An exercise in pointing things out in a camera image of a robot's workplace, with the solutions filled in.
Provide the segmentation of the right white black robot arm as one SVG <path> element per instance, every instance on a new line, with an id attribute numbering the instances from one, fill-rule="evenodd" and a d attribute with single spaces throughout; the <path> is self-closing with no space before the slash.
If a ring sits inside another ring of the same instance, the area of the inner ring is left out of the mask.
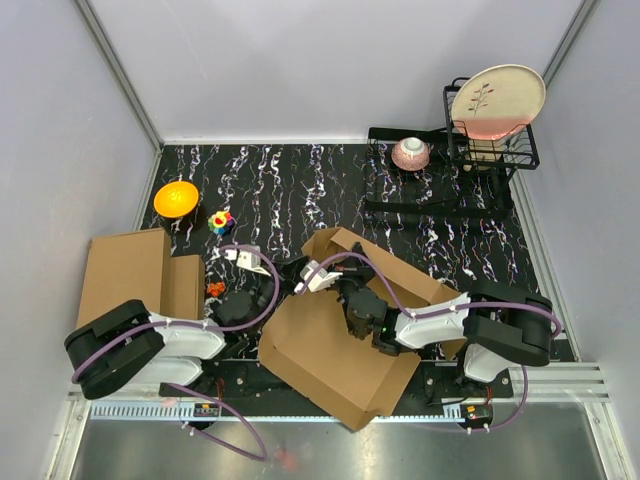
<path id="1" fill-rule="evenodd" d="M 452 300 L 422 308 L 392 307 L 367 286 L 370 267 L 339 267 L 339 293 L 348 331 L 371 340 L 378 351 L 397 356 L 427 345 L 461 340 L 454 384 L 476 396 L 512 366 L 549 364 L 552 339 L 561 332 L 552 302 L 496 282 L 478 282 Z"/>

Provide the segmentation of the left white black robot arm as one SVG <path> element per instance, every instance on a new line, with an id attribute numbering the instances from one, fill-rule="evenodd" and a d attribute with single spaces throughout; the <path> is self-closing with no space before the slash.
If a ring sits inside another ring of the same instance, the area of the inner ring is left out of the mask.
<path id="1" fill-rule="evenodd" d="M 263 277 L 253 293 L 228 294 L 213 320 L 167 317 L 149 311 L 139 299 L 128 300 L 65 339 L 72 382 L 89 400 L 131 384 L 177 383 L 193 395 L 206 395 L 215 386 L 216 372 L 203 362 L 225 349 L 227 333 L 265 318 L 279 290 L 279 280 Z"/>

